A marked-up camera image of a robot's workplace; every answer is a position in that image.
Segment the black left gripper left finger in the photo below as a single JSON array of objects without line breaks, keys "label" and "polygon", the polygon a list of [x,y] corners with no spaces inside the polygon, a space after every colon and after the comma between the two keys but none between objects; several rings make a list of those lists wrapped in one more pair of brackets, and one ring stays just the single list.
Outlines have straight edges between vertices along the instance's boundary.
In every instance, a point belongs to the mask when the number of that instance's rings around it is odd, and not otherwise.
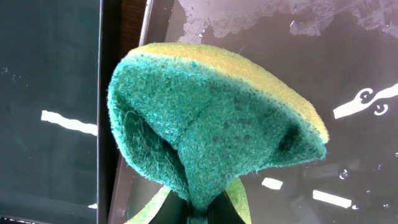
[{"label": "black left gripper left finger", "polygon": [[149,224],[186,224],[190,204],[171,191]]}]

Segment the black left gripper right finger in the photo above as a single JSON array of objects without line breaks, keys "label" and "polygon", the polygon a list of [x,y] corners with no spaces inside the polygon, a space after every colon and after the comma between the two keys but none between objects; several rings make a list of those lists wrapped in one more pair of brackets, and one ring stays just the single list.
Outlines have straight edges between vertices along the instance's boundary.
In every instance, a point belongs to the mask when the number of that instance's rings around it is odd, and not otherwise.
[{"label": "black left gripper right finger", "polygon": [[226,192],[219,194],[208,206],[209,224],[244,224]]}]

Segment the green and yellow sponge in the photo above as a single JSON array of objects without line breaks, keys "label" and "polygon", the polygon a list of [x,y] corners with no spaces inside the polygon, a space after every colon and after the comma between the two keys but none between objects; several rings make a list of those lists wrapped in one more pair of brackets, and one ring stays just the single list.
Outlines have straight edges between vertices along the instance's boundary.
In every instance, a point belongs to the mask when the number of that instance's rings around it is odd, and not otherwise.
[{"label": "green and yellow sponge", "polygon": [[326,156],[328,131],[310,102],[210,45],[132,49],[114,69],[107,106],[123,158],[161,186],[131,223],[149,223],[171,191],[190,204],[187,223],[208,223],[208,206],[223,192],[250,223],[241,176]]}]

